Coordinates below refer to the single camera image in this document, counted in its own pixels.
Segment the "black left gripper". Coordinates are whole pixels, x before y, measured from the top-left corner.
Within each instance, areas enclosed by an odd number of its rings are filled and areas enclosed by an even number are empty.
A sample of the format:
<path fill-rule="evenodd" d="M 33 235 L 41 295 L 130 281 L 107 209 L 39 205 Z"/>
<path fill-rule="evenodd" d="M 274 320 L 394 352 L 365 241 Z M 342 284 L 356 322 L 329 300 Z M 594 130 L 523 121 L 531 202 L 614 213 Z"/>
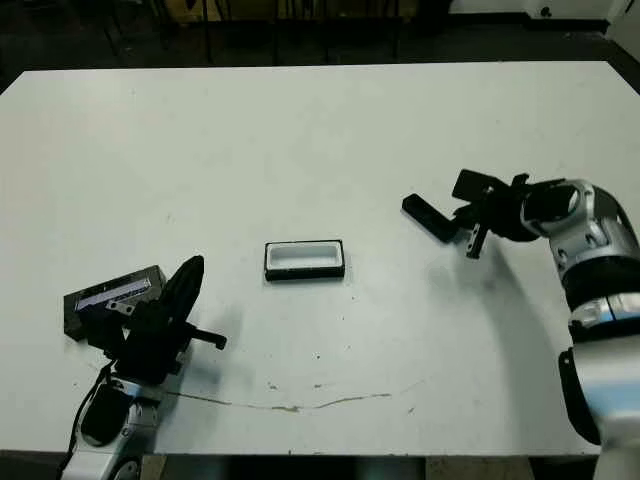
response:
<path fill-rule="evenodd" d="M 204 276 L 204 257 L 186 260 L 168 280 L 159 300 L 140 301 L 131 306 L 109 301 L 120 330 L 107 344 L 107 357 L 117 375 L 137 383 L 161 384 L 179 373 L 180 355 L 192 340 L 200 340 L 222 350 L 226 337 L 205 331 L 187 318 L 199 296 Z"/>

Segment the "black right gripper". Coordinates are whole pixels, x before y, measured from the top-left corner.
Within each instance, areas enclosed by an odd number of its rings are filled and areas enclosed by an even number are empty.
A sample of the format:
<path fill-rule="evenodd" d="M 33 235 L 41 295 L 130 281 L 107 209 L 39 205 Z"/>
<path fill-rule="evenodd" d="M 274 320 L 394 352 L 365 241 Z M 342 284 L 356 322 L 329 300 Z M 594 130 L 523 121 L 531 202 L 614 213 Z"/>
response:
<path fill-rule="evenodd" d="M 449 239 L 469 235 L 468 258 L 479 258 L 489 232 L 516 242 L 530 240 L 530 232 L 522 225 L 520 209 L 529 186 L 529 175 L 518 174 L 510 184 L 482 173 L 460 173 L 454 185 L 454 197 L 466 205 L 453 212 L 449 223 Z"/>

